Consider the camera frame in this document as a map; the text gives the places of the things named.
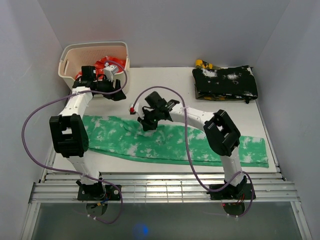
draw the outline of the basket handle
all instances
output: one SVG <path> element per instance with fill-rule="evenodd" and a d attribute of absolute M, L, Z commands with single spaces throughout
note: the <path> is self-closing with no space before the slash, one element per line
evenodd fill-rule
<path fill-rule="evenodd" d="M 67 74 L 68 65 L 69 65 L 69 60 L 66 59 L 63 67 L 63 75 Z"/>

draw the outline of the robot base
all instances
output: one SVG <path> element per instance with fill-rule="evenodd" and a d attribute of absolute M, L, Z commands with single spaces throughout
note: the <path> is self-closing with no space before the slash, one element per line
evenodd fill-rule
<path fill-rule="evenodd" d="M 122 186 L 121 185 L 116 185 L 120 191 Z M 116 190 L 113 186 L 111 185 L 106 185 L 104 186 L 105 192 L 102 192 L 100 196 L 96 197 L 93 196 L 90 193 L 85 193 L 83 186 L 79 186 L 79 191 L 78 191 L 78 201 L 103 201 L 106 199 L 106 196 L 108 196 L 109 200 L 108 201 L 119 201 L 120 200 L 120 194 L 119 191 Z"/>
<path fill-rule="evenodd" d="M 245 203 L 223 203 L 222 204 L 224 211 L 227 214 L 233 215 L 233 216 L 239 216 L 243 214 L 246 210 Z"/>
<path fill-rule="evenodd" d="M 224 184 L 211 184 L 209 185 L 210 189 L 219 189 L 223 187 Z M 229 184 L 225 189 L 219 192 L 207 192 L 210 194 L 211 200 L 238 200 L 243 197 L 244 200 L 250 200 L 252 196 L 252 187 L 251 184 L 247 184 L 247 178 L 244 176 L 243 180 L 237 185 L 232 186 Z"/>

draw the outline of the white basket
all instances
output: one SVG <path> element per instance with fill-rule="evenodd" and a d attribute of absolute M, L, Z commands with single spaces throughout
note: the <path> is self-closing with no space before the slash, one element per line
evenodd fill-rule
<path fill-rule="evenodd" d="M 128 46 L 123 41 L 103 41 L 93 43 L 79 43 L 67 46 L 61 55 L 58 74 L 63 78 L 70 89 L 74 84 L 74 77 L 81 71 L 82 66 L 93 66 L 96 61 L 103 57 L 110 56 L 125 59 L 124 69 L 129 75 L 129 54 Z M 124 72 L 116 73 L 113 77 L 121 81 L 121 86 L 125 83 Z M 129 79 L 123 92 L 129 91 Z"/>

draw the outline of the white wall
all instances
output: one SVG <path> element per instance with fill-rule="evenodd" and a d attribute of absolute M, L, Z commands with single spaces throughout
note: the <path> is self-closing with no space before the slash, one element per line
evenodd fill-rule
<path fill-rule="evenodd" d="M 313 239 L 320 239 L 319 43 L 320 2 L 292 0 L 254 68 L 280 168 L 296 184 Z"/>
<path fill-rule="evenodd" d="M 42 172 L 23 149 L 23 122 L 67 88 L 57 74 L 62 47 L 37 0 L 1 0 L 0 7 L 0 239 L 15 240 Z M 43 110 L 27 127 L 28 144 L 43 163 L 51 144 L 49 117 L 62 106 Z"/>
<path fill-rule="evenodd" d="M 62 47 L 123 40 L 134 67 L 254 65 L 290 0 L 38 0 Z"/>

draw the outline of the metal frame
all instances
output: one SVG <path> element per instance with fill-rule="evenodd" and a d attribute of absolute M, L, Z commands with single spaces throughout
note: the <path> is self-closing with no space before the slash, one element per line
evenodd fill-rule
<path fill-rule="evenodd" d="M 252 173 L 257 202 L 299 201 L 295 185 L 284 181 L 281 173 Z M 122 185 L 124 203 L 211 203 L 193 174 L 102 174 L 102 177 Z M 205 185 L 223 184 L 224 174 L 200 174 Z M 81 203 L 77 201 L 79 186 L 76 174 L 47 174 L 45 183 L 33 186 L 31 203 Z"/>
<path fill-rule="evenodd" d="M 20 239 L 30 240 L 32 238 L 40 210 L 40 205 L 41 204 L 38 202 L 29 203 Z"/>
<path fill-rule="evenodd" d="M 296 223 L 298 224 L 300 234 L 303 240 L 311 240 L 311 233 L 308 228 L 308 224 L 304 215 L 304 212 L 301 208 L 300 201 L 292 201 L 291 202 L 292 210 L 295 216 Z"/>

